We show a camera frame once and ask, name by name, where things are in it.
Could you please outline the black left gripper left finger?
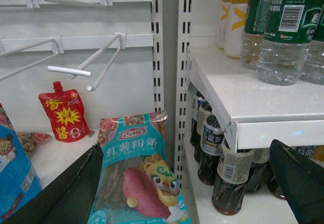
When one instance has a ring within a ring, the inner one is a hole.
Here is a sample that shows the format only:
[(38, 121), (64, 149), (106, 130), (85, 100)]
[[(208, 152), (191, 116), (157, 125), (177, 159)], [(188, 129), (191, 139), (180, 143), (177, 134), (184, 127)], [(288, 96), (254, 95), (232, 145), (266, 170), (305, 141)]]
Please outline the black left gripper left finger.
[(87, 223), (102, 160), (101, 147), (93, 145), (3, 223)]

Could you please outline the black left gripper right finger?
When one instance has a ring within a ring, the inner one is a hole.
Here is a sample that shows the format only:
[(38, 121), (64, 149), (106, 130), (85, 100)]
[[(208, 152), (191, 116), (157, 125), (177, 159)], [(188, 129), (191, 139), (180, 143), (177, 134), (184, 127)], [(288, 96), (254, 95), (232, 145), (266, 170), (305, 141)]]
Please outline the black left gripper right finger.
[(269, 163), (298, 223), (323, 223), (323, 167), (275, 139)]

